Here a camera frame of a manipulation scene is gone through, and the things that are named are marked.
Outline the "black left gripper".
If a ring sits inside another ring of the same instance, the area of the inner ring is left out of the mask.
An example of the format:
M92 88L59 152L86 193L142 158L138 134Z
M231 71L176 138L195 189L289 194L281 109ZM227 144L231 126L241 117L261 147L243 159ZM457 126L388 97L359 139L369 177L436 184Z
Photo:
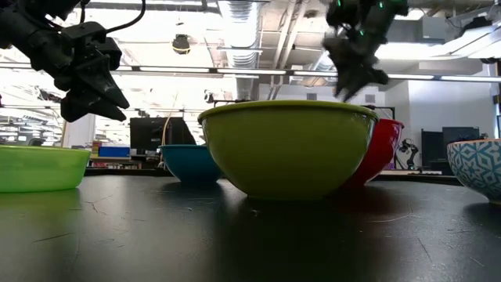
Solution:
M85 62L74 58L71 48L62 41L45 39L31 50L31 66L54 78L58 89L69 91L61 100L60 113L65 121L74 122L87 114L124 121L122 109L129 102L110 73L110 57L95 54Z

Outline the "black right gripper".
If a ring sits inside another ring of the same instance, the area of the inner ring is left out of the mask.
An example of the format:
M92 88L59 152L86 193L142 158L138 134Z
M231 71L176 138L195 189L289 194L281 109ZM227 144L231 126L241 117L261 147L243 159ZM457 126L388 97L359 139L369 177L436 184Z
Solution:
M386 85L389 82L384 71L373 67L377 59L357 53L347 38L325 37L322 45L337 70L334 97L342 102L352 99L369 83Z

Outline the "bright green plastic bowl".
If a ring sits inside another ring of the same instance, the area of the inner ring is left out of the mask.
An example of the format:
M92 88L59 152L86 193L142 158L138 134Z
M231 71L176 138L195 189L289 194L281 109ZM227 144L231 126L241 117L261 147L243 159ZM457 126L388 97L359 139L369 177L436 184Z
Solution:
M0 193L74 189L89 157L87 150L0 145Z

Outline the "large olive green bowl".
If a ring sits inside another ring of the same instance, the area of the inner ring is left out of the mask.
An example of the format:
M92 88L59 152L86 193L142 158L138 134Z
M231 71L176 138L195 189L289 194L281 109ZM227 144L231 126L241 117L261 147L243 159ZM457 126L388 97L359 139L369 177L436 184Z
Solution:
M323 198L357 170L378 115L349 103L264 100L199 115L208 150L248 197Z

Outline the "teal bowl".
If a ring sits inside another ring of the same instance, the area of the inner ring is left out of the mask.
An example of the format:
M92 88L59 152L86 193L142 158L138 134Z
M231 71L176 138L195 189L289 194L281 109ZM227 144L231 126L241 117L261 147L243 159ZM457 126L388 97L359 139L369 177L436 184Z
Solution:
M168 171L182 183L212 184L222 177L208 148L193 144L160 146Z

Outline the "blue white patterned bowl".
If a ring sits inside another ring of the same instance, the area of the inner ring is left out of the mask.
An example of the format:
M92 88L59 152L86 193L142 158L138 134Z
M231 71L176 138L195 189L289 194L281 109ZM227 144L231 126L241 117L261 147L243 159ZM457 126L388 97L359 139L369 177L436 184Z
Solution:
M501 205L501 139L477 139L446 147L453 175L467 188Z

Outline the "blue storage box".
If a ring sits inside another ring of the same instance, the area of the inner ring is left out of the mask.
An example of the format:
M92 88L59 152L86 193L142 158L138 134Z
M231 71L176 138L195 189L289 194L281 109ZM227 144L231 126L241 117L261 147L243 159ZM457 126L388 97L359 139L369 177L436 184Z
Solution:
M130 158L130 148L128 146L101 146L98 155L100 157L126 157Z

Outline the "black computer monitor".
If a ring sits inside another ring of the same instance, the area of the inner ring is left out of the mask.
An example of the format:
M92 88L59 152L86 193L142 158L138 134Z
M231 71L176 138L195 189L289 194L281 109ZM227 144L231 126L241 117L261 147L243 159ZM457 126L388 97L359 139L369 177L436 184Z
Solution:
M132 117L129 125L132 149L156 150L161 145L196 144L181 117Z

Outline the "red bowl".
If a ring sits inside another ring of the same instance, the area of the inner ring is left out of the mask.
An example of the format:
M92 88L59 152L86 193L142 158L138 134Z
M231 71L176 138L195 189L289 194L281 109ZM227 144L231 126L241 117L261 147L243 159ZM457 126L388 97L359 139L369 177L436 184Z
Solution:
M373 130L372 139L362 162L341 189L363 187L378 176L395 156L405 125L392 119L380 119Z

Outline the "dark tall monitor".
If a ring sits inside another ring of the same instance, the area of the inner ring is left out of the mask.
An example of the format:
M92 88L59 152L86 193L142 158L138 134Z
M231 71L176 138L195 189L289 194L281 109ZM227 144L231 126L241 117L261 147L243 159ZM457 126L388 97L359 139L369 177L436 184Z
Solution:
M421 161L424 167L432 162L445 161L446 152L442 132L421 130Z

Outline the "wooden background table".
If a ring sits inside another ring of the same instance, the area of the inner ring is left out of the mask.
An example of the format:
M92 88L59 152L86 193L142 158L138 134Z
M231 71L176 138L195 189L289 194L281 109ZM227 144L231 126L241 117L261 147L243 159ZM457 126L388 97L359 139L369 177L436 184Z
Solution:
M442 175L440 171L427 171L427 170L383 170L379 175Z

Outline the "dark wide monitor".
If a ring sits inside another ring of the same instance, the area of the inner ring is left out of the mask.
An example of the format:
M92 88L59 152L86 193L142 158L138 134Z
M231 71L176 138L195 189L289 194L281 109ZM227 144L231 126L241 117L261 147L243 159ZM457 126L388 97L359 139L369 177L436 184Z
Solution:
M479 139L478 127L443 127L442 136L445 145L450 143Z

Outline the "slanted silver ventilation duct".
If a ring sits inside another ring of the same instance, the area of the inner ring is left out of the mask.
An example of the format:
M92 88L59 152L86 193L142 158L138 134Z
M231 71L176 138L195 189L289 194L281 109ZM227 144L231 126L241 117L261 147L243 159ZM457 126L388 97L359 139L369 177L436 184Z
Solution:
M334 65L329 58L329 53L324 51L323 54L309 67L310 71L334 71ZM313 86L332 86L336 82L336 78L331 77L303 77L302 85L306 87Z

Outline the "long ceiling light rail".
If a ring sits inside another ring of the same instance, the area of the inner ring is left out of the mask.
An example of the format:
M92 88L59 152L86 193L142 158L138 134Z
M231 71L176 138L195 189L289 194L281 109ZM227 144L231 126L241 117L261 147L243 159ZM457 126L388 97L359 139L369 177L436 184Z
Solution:
M239 69L216 67L146 67L124 66L113 70L118 74L189 74L189 75L236 75L242 76L298 76L315 78L336 78L336 71L317 70L271 70L271 69ZM501 77L486 77L474 75L439 75L439 74L388 74L391 80L410 81L447 81L473 83L501 83Z

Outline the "wide silver ventilation duct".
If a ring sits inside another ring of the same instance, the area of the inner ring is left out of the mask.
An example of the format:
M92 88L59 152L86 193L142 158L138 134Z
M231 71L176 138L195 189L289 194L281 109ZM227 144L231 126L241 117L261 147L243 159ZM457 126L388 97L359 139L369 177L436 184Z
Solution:
M218 7L224 21L225 44L237 51L227 51L231 68L256 68L258 53L258 27L260 4L248 1L218 0Z

